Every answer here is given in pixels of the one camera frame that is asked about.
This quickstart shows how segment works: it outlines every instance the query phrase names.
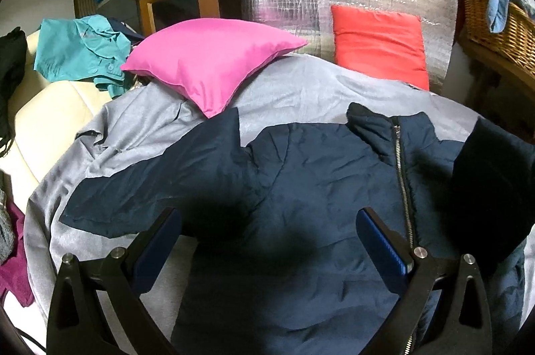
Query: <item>pillow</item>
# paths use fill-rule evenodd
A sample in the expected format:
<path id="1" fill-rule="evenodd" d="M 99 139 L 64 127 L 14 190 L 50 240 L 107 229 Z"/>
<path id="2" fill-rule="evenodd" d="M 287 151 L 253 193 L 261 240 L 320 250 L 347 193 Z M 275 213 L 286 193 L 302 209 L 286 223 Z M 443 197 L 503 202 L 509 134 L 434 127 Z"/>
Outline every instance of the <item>pillow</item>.
<path id="1" fill-rule="evenodd" d="M 331 11 L 336 64 L 429 90 L 419 17 L 337 5 Z"/>
<path id="2" fill-rule="evenodd" d="M 245 78 L 306 44 L 302 38 L 260 23 L 198 18 L 146 38 L 121 70 L 156 77 L 211 118 L 225 109 Z"/>

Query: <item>blue gripper pad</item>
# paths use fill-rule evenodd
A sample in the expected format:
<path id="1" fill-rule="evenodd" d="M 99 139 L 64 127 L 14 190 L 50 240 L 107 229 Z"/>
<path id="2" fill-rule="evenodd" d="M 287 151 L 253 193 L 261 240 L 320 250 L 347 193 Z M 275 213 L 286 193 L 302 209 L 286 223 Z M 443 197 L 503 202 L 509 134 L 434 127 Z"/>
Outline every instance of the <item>blue gripper pad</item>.
<path id="1" fill-rule="evenodd" d="M 402 296 L 409 285 L 409 273 L 414 266 L 410 255 L 407 256 L 405 252 L 403 254 L 405 257 L 402 258 L 388 237 L 387 233 L 390 230 L 375 213 L 371 215 L 367 209 L 359 210 L 356 217 L 356 228 L 360 241 L 366 248 L 388 290 Z"/>
<path id="2" fill-rule="evenodd" d="M 173 209 L 146 245 L 132 268 L 130 287 L 133 293 L 140 295 L 151 290 L 181 231 L 182 219 L 180 212 L 177 209 Z"/>

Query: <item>light blue garment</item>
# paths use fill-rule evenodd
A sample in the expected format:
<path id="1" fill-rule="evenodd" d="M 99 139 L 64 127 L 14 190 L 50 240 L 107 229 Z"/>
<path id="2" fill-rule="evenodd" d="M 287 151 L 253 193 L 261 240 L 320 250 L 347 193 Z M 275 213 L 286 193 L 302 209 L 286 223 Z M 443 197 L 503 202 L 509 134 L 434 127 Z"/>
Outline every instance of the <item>light blue garment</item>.
<path id="1" fill-rule="evenodd" d="M 92 79 L 112 98 L 132 86 L 121 66 L 130 54 L 130 41 L 114 32 L 100 15 L 74 20 L 44 19 L 39 33 L 34 70 L 50 82 Z"/>
<path id="2" fill-rule="evenodd" d="M 535 18 L 535 9 L 531 7 L 529 0 L 489 0 L 487 5 L 487 25 L 491 33 L 500 33 L 505 29 L 510 1 L 517 2 L 528 17 Z"/>

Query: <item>black cable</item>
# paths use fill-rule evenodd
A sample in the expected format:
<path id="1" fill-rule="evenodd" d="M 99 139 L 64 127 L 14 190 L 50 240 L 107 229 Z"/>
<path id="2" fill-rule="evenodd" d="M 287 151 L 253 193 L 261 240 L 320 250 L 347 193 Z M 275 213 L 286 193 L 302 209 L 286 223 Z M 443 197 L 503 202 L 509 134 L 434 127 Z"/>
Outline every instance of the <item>black cable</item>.
<path id="1" fill-rule="evenodd" d="M 33 338 L 31 335 L 26 334 L 24 331 L 20 330 L 19 328 L 15 328 L 17 332 L 21 335 L 21 337 L 26 338 L 26 340 L 30 340 L 33 344 L 35 344 L 39 349 L 41 349 L 44 353 L 46 353 L 45 347 L 39 343 L 35 338 Z"/>

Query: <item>metal screw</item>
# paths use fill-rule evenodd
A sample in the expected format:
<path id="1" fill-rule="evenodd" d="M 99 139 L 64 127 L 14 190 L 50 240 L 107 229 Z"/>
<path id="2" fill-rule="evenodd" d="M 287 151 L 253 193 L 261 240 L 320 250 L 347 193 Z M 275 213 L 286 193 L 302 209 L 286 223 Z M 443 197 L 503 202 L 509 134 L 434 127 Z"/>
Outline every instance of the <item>metal screw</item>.
<path id="1" fill-rule="evenodd" d="M 120 259 L 123 255 L 125 255 L 126 250 L 122 246 L 118 246 L 117 248 L 113 248 L 110 252 L 110 255 L 114 259 Z"/>
<path id="2" fill-rule="evenodd" d="M 74 255 L 71 254 L 70 252 L 66 253 L 62 257 L 62 262 L 65 263 L 65 264 L 71 264 L 73 260 L 74 260 Z"/>
<path id="3" fill-rule="evenodd" d="M 419 259 L 424 259 L 427 257 L 427 250 L 421 246 L 417 246 L 414 248 L 414 255 Z"/>
<path id="4" fill-rule="evenodd" d="M 468 264 L 474 264 L 475 263 L 475 258 L 472 254 L 465 254 L 463 256 L 464 260 L 466 263 Z"/>

